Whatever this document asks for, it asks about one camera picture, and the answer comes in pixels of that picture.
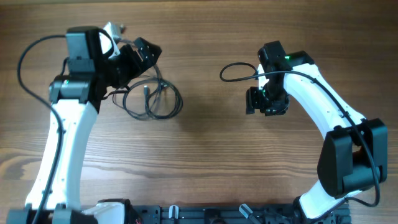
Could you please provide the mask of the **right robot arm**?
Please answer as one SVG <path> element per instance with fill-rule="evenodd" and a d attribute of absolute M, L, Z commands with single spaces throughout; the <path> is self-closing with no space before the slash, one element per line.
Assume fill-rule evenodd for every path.
<path fill-rule="evenodd" d="M 271 205 L 266 223 L 345 223 L 350 201 L 375 190 L 387 179 L 386 125 L 367 119 L 348 105 L 322 77 L 314 60 L 304 51 L 287 54 L 278 41 L 264 44 L 257 53 L 257 86 L 246 92 L 246 113 L 283 115 L 296 99 L 323 137 L 313 187 L 286 207 Z"/>

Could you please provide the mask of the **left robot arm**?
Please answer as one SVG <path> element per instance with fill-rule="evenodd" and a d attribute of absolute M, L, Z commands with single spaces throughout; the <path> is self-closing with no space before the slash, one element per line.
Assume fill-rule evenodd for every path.
<path fill-rule="evenodd" d="M 138 223 L 128 199 L 100 200 L 89 209 L 80 203 L 80 179 L 86 146 L 108 87 L 120 88 L 153 67 L 161 48 L 143 38 L 102 48 L 104 29 L 72 27 L 63 38 L 69 56 L 49 86 L 44 105 L 51 111 L 50 129 L 38 176 L 24 208 L 12 209 L 8 223 Z"/>

